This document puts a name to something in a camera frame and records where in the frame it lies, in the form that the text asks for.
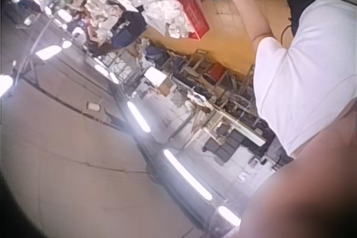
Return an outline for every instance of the person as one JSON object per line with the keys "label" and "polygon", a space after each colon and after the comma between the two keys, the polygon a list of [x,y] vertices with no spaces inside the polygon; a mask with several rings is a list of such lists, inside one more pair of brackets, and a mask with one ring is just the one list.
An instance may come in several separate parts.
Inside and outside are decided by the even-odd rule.
{"label": "person", "polygon": [[254,0],[232,1],[255,50],[258,113],[295,158],[252,198],[238,237],[357,237],[356,6],[287,0],[285,49]]}
{"label": "person", "polygon": [[147,23],[141,12],[124,11],[114,29],[117,30],[111,41],[103,44],[93,56],[105,55],[131,45],[147,29]]}

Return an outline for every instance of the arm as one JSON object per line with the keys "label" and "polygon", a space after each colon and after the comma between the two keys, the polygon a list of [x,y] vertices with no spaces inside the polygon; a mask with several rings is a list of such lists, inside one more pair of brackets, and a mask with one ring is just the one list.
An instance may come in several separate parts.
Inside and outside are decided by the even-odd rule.
{"label": "arm", "polygon": [[99,42],[100,42],[99,38],[97,38],[96,36],[94,36],[94,29],[93,29],[93,27],[92,27],[92,26],[88,26],[87,30],[88,30],[89,39],[92,40],[92,41],[94,41],[94,42],[96,42],[96,43],[99,43]]}
{"label": "arm", "polygon": [[232,0],[238,9],[255,52],[265,37],[273,37],[268,21],[254,0]]}

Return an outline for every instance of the skin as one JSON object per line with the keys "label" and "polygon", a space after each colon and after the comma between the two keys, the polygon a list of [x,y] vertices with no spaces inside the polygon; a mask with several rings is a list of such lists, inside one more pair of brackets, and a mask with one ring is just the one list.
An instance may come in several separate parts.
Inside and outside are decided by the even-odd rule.
{"label": "skin", "polygon": [[[262,39],[274,37],[272,30],[254,0],[232,1],[256,52]],[[239,238],[344,237],[331,229],[347,210],[357,215],[357,112],[347,108],[257,192]]]}

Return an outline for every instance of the floor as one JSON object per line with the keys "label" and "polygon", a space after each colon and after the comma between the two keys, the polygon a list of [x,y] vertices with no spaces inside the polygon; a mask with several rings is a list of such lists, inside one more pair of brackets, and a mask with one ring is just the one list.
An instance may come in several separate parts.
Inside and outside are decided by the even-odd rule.
{"label": "floor", "polygon": [[[273,33],[280,40],[281,33],[290,24],[290,10],[286,0],[256,0],[268,19]],[[197,49],[207,50],[212,57],[226,67],[246,74],[254,64],[254,51],[242,24],[242,19],[231,0],[206,0],[202,9],[210,25],[210,31],[201,41],[163,37],[153,28],[144,34],[150,39],[178,52],[191,54]],[[284,36],[283,44],[289,46],[291,31]]]}

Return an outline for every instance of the white shirt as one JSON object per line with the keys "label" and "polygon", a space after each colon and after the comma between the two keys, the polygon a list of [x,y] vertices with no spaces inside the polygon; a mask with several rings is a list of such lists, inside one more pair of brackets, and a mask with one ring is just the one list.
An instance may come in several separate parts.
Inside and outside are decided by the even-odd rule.
{"label": "white shirt", "polygon": [[357,97],[357,8],[318,0],[300,18],[291,47],[263,39],[254,91],[258,113],[289,155]]}

